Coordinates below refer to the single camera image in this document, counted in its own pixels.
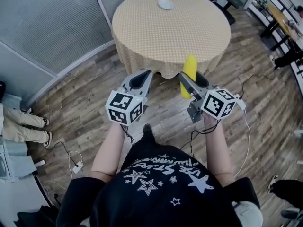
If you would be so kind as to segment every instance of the white star graphic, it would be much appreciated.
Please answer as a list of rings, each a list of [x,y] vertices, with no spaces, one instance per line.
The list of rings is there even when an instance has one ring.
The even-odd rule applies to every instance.
[[[143,172],[136,172],[136,171],[133,170],[132,174],[124,176],[124,178],[125,177],[131,177],[132,178],[132,185],[134,185],[134,183],[137,181],[138,178],[146,178],[146,176],[143,176],[142,173]]]
[[[151,190],[156,190],[158,189],[156,186],[154,186],[152,183],[153,183],[153,179],[146,182],[142,179],[140,179],[140,182],[142,183],[142,186],[138,188],[138,191],[140,190],[144,190],[146,195],[149,196],[150,193],[151,193]]]
[[[198,179],[191,174],[188,175],[190,176],[191,180],[193,180],[193,182],[190,183],[189,186],[196,186],[200,193],[204,193],[205,189],[214,189],[214,187],[206,184],[206,181],[208,180],[207,175],[202,177],[201,179]]]
[[[176,180],[176,177],[175,176],[172,176],[169,180],[172,184],[176,183],[177,180]]]
[[[167,156],[166,154],[164,154],[163,156],[160,156],[160,155],[159,155],[159,157],[163,157],[163,158],[166,159],[166,157],[169,157],[169,156]]]
[[[172,201],[170,201],[174,206],[178,205],[178,204],[181,204],[180,203],[180,199],[173,199]]]

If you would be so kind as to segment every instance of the black t-shirt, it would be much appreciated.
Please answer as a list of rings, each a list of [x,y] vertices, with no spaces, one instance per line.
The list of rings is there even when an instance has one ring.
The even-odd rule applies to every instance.
[[[248,178],[223,188],[197,160],[173,146],[139,141],[121,171],[107,184],[85,177],[71,181],[58,227],[241,226],[232,202],[259,207]]]

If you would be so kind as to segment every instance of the round table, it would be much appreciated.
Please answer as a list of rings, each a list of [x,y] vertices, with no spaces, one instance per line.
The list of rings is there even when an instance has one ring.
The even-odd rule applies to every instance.
[[[231,29],[225,15],[209,0],[125,0],[115,11],[112,34],[128,73],[151,69],[172,78],[194,54],[198,70],[213,71],[223,56]]]

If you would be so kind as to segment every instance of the wooden floor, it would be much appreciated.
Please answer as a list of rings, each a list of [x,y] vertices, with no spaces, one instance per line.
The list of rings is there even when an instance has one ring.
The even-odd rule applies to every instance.
[[[283,222],[280,211],[287,203],[268,194],[267,185],[274,173],[283,179],[303,180],[302,166],[296,164],[298,159],[303,160],[302,141],[293,135],[303,115],[302,99],[289,67],[276,73],[272,71],[269,51],[259,38],[263,26],[244,11],[232,13],[236,23],[232,25],[231,43],[208,78],[235,94],[241,93],[243,82],[252,74],[274,78],[270,81],[253,77],[245,84],[243,99],[251,128],[250,152],[238,177],[251,178],[264,214],[264,226],[280,226]],[[37,115],[50,119],[47,130],[53,133],[53,144],[63,141],[68,151],[76,150],[83,155],[83,171],[73,174],[74,177],[88,174],[110,126],[104,105],[111,90],[116,89],[126,75],[115,48],[111,47],[72,71],[34,106]],[[186,111],[190,101],[181,98],[179,88],[178,78],[166,80],[154,76],[149,108],[140,122],[129,129],[135,140],[142,136],[142,126],[149,123],[158,142],[180,148],[189,140],[192,130],[202,127],[201,123],[192,124]],[[232,116],[223,121],[223,126],[236,173],[248,146],[244,113],[234,110]],[[129,139],[125,139],[122,161],[130,146]],[[188,144],[183,149],[189,153]],[[203,135],[193,141],[193,151],[197,159],[206,161]],[[46,165],[38,169],[41,182],[51,180],[68,186],[71,174],[62,146],[47,151],[41,145],[30,144],[30,154],[35,162],[46,161]],[[76,161],[80,160],[77,153],[71,155]],[[62,197],[65,193],[54,183],[45,185],[51,196],[58,193]]]

